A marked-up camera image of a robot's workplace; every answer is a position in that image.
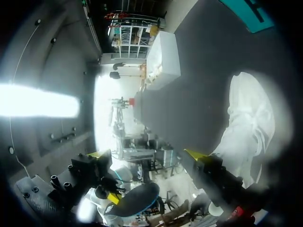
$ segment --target red object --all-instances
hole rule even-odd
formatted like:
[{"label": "red object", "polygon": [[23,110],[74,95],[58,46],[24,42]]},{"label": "red object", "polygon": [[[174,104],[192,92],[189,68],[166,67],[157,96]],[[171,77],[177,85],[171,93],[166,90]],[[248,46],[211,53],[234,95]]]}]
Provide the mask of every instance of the red object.
[{"label": "red object", "polygon": [[129,99],[129,105],[134,106],[134,98]]},{"label": "red object", "polygon": [[244,210],[241,207],[237,207],[227,220],[235,217],[240,217],[243,214],[244,214]]}]

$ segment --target gray wall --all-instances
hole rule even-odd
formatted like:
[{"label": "gray wall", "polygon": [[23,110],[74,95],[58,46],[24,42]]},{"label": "gray wall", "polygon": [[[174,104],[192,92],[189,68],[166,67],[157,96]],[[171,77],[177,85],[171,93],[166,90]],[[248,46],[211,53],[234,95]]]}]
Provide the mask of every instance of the gray wall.
[{"label": "gray wall", "polygon": [[[42,22],[32,36],[14,77],[20,55],[36,29],[35,21]],[[57,42],[51,44],[52,38]],[[0,118],[1,167],[11,183],[26,176],[23,167],[11,155],[11,135],[21,163],[31,176],[39,174],[48,181],[58,174],[77,153],[95,151],[93,136],[94,81],[100,52],[86,26],[81,1],[45,1],[24,21],[7,47],[0,65],[0,82],[25,85],[47,91],[74,96],[83,100],[80,114],[73,119],[60,118]],[[50,139],[71,132],[76,137],[63,143]]]}]

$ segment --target floor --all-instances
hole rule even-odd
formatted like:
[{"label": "floor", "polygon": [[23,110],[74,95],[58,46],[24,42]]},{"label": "floor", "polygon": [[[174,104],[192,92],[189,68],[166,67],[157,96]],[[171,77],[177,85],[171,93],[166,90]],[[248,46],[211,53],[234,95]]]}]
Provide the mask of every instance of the floor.
[{"label": "floor", "polygon": [[253,161],[251,175],[256,178],[261,163],[276,158],[293,134],[287,106],[298,102],[299,77],[282,37],[274,28],[251,34],[217,0],[199,0],[175,35],[181,77],[159,91],[137,93],[135,117],[179,153],[190,148],[210,154],[228,126],[232,76],[241,71],[253,74],[267,92],[276,118],[266,156]]}]

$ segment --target bright light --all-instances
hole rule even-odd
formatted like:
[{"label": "bright light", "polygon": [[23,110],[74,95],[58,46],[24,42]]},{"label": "bright light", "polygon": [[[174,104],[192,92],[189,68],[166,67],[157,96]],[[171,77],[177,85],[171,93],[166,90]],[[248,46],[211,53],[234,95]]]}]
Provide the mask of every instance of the bright light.
[{"label": "bright light", "polygon": [[76,98],[39,89],[0,84],[0,116],[5,117],[76,117]]},{"label": "bright light", "polygon": [[91,223],[94,220],[96,210],[97,207],[89,199],[84,198],[79,203],[77,218],[80,222]]},{"label": "bright light", "polygon": [[116,139],[113,137],[112,98],[121,98],[121,89],[117,80],[103,75],[96,78],[94,95],[94,128],[97,151],[116,150]]}]

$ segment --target wooden stick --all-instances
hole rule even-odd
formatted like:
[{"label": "wooden stick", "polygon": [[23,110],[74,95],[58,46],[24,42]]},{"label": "wooden stick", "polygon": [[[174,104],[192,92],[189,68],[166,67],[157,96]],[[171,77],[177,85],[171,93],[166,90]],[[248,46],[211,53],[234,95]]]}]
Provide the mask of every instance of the wooden stick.
[{"label": "wooden stick", "polygon": [[160,224],[160,221],[164,222],[164,226],[168,226],[169,223],[172,222],[175,218],[188,211],[188,205],[189,205],[188,200],[185,200],[180,207],[173,209],[171,212],[167,214],[163,214],[159,217],[149,220],[150,227],[158,226]]}]

